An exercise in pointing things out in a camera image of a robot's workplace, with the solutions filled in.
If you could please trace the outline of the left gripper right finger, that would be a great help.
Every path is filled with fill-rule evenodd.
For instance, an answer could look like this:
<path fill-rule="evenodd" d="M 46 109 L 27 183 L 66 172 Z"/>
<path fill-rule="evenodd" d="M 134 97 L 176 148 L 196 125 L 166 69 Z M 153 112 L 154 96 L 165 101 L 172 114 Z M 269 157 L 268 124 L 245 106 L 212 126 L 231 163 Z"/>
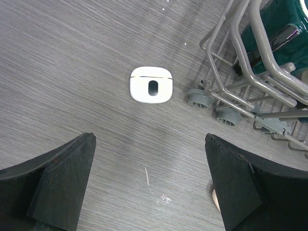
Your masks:
<path fill-rule="evenodd" d="M 208 133 L 205 152 L 227 231 L 306 231 L 308 173 Z"/>

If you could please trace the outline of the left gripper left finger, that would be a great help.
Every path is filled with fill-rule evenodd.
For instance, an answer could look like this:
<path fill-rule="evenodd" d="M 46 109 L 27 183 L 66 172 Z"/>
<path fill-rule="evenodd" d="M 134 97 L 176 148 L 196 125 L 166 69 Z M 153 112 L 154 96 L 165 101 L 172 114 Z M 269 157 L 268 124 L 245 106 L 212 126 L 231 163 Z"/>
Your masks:
<path fill-rule="evenodd" d="M 96 137 L 62 146 L 0 171 L 2 231 L 75 231 L 94 159 Z"/>

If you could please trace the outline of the white charging case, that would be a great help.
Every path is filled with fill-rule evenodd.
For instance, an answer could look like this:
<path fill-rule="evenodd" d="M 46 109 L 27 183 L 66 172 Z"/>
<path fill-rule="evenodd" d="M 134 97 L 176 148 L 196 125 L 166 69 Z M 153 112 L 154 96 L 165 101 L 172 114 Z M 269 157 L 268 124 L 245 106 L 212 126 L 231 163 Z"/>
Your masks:
<path fill-rule="evenodd" d="M 129 79 L 131 97 L 140 103 L 165 103 L 173 93 L 172 74 L 161 67 L 135 68 Z"/>

